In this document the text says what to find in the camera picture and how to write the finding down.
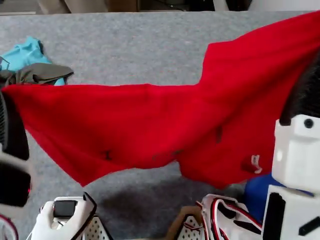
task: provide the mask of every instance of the white robot part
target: white robot part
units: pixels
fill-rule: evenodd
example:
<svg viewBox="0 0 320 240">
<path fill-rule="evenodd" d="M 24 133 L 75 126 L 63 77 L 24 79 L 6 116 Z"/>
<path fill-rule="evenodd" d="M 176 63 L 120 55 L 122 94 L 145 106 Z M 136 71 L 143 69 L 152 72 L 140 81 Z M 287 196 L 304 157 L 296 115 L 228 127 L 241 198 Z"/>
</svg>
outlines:
<svg viewBox="0 0 320 240">
<path fill-rule="evenodd" d="M 208 194 L 198 205 L 202 223 L 198 224 L 192 215 L 186 216 L 177 240 L 261 240 L 259 224 L 255 227 L 256 232 L 243 228 L 256 223 L 248 217 L 246 206 L 236 199 Z"/>
<path fill-rule="evenodd" d="M 296 115 L 275 125 L 272 177 L 288 188 L 320 194 L 320 119 Z"/>
<path fill-rule="evenodd" d="M 262 239 L 320 239 L 320 199 L 302 191 L 270 185 Z"/>
<path fill-rule="evenodd" d="M 36 218 L 36 223 L 31 233 L 31 240 L 80 240 L 83 232 L 93 219 L 97 205 L 85 192 L 83 197 L 56 198 L 59 201 L 76 201 L 73 216 L 57 227 L 59 219 L 54 216 L 55 202 L 45 203 Z"/>
</svg>

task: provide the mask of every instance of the small label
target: small label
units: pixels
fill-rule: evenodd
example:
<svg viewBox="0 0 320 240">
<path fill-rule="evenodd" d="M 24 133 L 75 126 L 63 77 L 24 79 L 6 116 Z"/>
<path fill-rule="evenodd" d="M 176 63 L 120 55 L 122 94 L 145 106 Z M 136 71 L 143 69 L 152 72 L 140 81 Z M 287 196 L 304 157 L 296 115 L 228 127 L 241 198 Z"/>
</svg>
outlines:
<svg viewBox="0 0 320 240">
<path fill-rule="evenodd" d="M 262 167 L 259 166 L 260 155 L 251 156 L 251 164 L 256 167 L 254 171 L 255 174 L 260 174 L 262 172 Z"/>
</svg>

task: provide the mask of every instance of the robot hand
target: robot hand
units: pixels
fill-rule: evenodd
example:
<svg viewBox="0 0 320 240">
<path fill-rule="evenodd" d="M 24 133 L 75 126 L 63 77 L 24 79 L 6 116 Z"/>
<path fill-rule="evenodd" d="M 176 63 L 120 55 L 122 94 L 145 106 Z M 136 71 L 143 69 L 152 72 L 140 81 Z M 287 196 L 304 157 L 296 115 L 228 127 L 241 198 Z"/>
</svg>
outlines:
<svg viewBox="0 0 320 240">
<path fill-rule="evenodd" d="M 83 197 L 57 197 L 40 210 L 31 232 L 31 240 L 78 240 L 97 209 L 87 194 Z"/>
</svg>

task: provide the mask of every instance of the black screw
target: black screw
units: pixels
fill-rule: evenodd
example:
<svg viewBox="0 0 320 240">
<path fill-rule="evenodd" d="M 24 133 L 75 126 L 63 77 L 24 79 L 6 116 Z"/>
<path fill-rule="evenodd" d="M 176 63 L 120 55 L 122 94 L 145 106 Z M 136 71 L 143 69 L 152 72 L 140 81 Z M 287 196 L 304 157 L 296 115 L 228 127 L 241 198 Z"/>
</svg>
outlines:
<svg viewBox="0 0 320 240">
<path fill-rule="evenodd" d="M 304 120 L 304 126 L 307 128 L 307 129 L 310 129 L 314 126 L 314 121 L 312 121 L 310 118 Z"/>
</svg>

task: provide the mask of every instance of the cable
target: cable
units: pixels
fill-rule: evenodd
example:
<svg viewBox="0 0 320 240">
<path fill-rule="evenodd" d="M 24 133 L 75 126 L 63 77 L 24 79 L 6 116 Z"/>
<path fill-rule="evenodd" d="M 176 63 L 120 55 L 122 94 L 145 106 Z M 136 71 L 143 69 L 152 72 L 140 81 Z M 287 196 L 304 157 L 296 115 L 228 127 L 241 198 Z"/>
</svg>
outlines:
<svg viewBox="0 0 320 240">
<path fill-rule="evenodd" d="M 31 235 L 32 235 L 32 231 L 29 233 L 29 235 L 26 237 L 25 240 L 28 240 L 31 237 Z"/>
<path fill-rule="evenodd" d="M 11 234 L 13 240 L 18 240 L 18 231 L 16 226 L 10 221 L 10 219 L 6 218 L 3 215 L 0 215 L 0 223 L 2 223 L 2 233 L 5 234 L 5 230 L 8 230 Z"/>
<path fill-rule="evenodd" d="M 223 204 L 226 209 L 245 216 L 256 228 L 262 231 L 261 224 L 258 223 L 248 212 L 246 212 L 245 210 L 243 210 L 238 206 L 234 206 L 230 203 L 225 203 L 220 198 L 215 198 L 211 203 L 211 209 L 210 209 L 211 229 L 212 229 L 214 240 L 229 240 L 226 233 L 221 228 L 219 228 L 219 225 L 218 225 L 218 205 L 219 204 Z"/>
</svg>

